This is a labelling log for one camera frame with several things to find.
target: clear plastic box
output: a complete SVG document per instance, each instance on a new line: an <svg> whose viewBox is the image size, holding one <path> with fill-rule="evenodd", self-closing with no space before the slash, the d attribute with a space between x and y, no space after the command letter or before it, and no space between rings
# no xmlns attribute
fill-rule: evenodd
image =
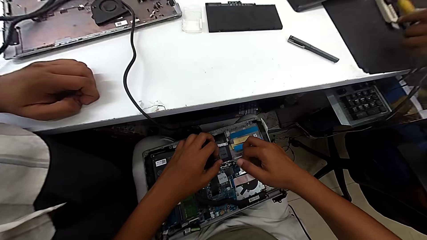
<svg viewBox="0 0 427 240"><path fill-rule="evenodd" d="M182 30L186 33L202 32L202 9L200 7L184 8L184 17L182 18Z"/></svg>

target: pen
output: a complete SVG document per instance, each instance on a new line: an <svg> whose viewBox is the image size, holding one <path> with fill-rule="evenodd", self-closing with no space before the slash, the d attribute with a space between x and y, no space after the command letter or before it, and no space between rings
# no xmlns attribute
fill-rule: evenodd
<svg viewBox="0 0 427 240"><path fill-rule="evenodd" d="M313 53L315 53L321 57L326 58L329 61L338 62L338 60L339 60L339 58L334 57L331 54L324 52L324 51L320 50L319 48L314 47L314 46L312 46L312 45L304 42L303 40L300 40L300 39L298 39L292 35L289 37L288 42L292 43L293 45L296 45L300 48L307 49L307 50L309 50L309 51L311 51L311 52L313 52Z"/></svg>

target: tiled floor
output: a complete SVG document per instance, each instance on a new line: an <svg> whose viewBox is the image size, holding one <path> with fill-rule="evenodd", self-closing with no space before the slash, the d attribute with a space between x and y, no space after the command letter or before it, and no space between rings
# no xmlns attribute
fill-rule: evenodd
<svg viewBox="0 0 427 240"><path fill-rule="evenodd" d="M298 129L292 129L286 134L275 136L275 138L283 138L287 135L295 135L298 134ZM343 143L344 134L335 136L335 140L337 143ZM327 152L327 143L324 138L321 139L308 139L308 138L298 138L304 144L320 151L328 155ZM288 143L286 140L277 141L277 144L281 146L287 146ZM344 146L338 146L338 151L341 157L345 158L347 156L347 152L345 151ZM306 152L301 148L292 147L295 154L295 162L300 167L306 169L311 174L317 172L322 166L326 164L326 162L318 157ZM287 153L292 157L291 151L287 151ZM385 225L388 229L394 232L403 240L427 240L427 236L421 234L414 229L397 223L393 220L387 219L376 212L366 201L363 196L359 185L355 183L347 170L344 172L345 181L348 187L348 191L353 199L353 203L363 209L365 212L373 216L380 223ZM336 181L335 175L333 172L325 175L320 179L326 186L331 188L338 194L341 194L341 190L338 187L338 183ZM293 192L288 192L288 201L291 206L294 207L297 215L304 222L307 232L313 240L333 240L336 239L333 232L329 229L325 221L320 217L320 215L314 210L314 208L308 204L304 199Z"/></svg>

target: person's hand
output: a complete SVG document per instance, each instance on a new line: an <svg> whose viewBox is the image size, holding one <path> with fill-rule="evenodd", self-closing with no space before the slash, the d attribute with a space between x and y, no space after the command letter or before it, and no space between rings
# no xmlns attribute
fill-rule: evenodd
<svg viewBox="0 0 427 240"><path fill-rule="evenodd" d="M251 158L261 160L261 167L254 165ZM275 188L292 190L299 179L311 176L298 167L281 147L252 136L243 143L243 157L237 160L237 164L262 183Z"/></svg>
<svg viewBox="0 0 427 240"><path fill-rule="evenodd" d="M209 143L202 148L206 140ZM186 140L179 142L156 184L161 185L162 189L172 191L172 196L181 201L205 187L219 172L222 160L217 160L212 167L204 170L212 153L218 156L219 147L211 134L191 134Z"/></svg>
<svg viewBox="0 0 427 240"><path fill-rule="evenodd" d="M403 44L418 53L427 54L427 9L403 15L398 22L417 23L406 29Z"/></svg>
<svg viewBox="0 0 427 240"><path fill-rule="evenodd" d="M53 120L77 114L98 98L92 71L72 59L34 62L0 76L0 112Z"/></svg>

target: white table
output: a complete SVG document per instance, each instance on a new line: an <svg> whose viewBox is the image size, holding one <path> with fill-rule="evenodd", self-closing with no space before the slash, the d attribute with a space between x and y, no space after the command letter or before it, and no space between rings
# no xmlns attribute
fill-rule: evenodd
<svg viewBox="0 0 427 240"><path fill-rule="evenodd" d="M203 32L200 34L183 32L181 19L135 33L137 60L129 74L129 88L144 107L156 101L166 107L166 110L163 107L146 109L152 117L398 74L369 75L358 68L323 7L296 13L286 0L246 0L245 3L275 4L283 29L209 33L207 1L178 0L181 9L202 8ZM289 35L340 58L339 62L334 64L287 43ZM31 131L57 133L144 119L123 89L123 71L131 57L127 32L25 61L9 61L0 68L0 74L34 61L65 58L85 62L95 74L101 97L84 106L80 114L62 120L44 122L0 114L0 122Z"/></svg>

